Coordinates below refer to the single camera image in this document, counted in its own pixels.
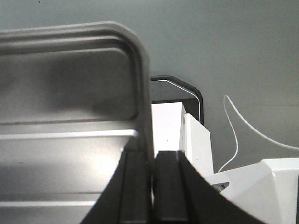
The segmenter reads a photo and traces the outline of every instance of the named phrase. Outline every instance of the white plastic part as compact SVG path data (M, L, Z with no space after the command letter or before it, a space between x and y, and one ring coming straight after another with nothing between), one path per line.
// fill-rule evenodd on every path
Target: white plastic part
M269 224L295 224L299 158L266 159L206 177L211 184L229 182L221 194Z
M152 104L155 156L159 151L178 151L183 147L183 103Z
M184 151L189 162L203 177L214 174L210 132L191 114L184 119Z

